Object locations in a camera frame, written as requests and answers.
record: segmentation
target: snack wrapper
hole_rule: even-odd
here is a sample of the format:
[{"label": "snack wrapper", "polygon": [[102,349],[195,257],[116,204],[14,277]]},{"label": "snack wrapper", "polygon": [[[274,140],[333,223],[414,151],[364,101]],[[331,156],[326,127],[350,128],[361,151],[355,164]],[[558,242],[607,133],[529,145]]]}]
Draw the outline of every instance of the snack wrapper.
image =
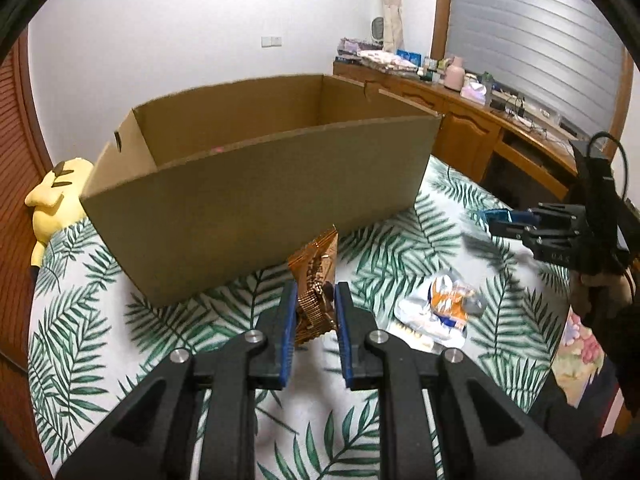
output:
[{"label": "snack wrapper", "polygon": [[338,231],[331,229],[288,259],[298,282],[296,346],[335,329],[334,285]]},{"label": "snack wrapper", "polygon": [[453,269],[437,272],[400,300],[394,315],[420,338],[462,348],[469,316],[482,316],[486,298]]}]

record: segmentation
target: window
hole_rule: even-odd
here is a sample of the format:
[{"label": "window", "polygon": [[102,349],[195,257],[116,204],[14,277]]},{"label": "window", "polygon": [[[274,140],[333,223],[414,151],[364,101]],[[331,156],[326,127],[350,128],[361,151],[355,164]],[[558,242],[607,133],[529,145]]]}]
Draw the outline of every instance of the window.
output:
[{"label": "window", "polygon": [[609,130],[624,50],[591,0],[450,0],[446,52],[585,134]]}]

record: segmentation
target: stuffed animal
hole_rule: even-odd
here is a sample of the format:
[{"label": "stuffed animal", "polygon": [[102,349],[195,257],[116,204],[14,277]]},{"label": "stuffed animal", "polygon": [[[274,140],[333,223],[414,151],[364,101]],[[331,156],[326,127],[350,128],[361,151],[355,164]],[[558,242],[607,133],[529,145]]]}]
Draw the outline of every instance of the stuffed animal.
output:
[{"label": "stuffed animal", "polygon": [[86,216],[79,196],[93,168],[83,158],[60,162],[24,199],[25,205],[35,207],[33,232],[37,242],[31,253],[32,266],[41,266],[44,249],[56,231]]}]

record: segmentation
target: cardboard box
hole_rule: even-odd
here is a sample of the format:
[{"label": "cardboard box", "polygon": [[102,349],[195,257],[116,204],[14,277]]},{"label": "cardboard box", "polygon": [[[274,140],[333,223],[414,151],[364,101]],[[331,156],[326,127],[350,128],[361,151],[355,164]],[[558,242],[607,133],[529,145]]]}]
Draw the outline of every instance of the cardboard box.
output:
[{"label": "cardboard box", "polygon": [[332,224],[345,234],[409,208],[439,126],[336,76],[195,88],[130,111],[81,203],[162,306],[278,264]]}]

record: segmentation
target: hand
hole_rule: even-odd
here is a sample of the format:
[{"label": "hand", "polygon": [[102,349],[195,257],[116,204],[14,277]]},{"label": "hand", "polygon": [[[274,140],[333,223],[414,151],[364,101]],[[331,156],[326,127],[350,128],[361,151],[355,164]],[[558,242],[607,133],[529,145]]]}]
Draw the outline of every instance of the hand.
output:
[{"label": "hand", "polygon": [[580,317],[584,318],[593,305],[589,298],[589,289],[592,287],[607,287],[609,293],[609,304],[596,305],[607,310],[607,317],[615,317],[615,315],[629,306],[636,293],[636,284],[631,288],[628,279],[625,276],[616,276],[614,274],[598,274],[597,276],[587,276],[578,274],[575,271],[570,275],[570,301],[573,311]]}]

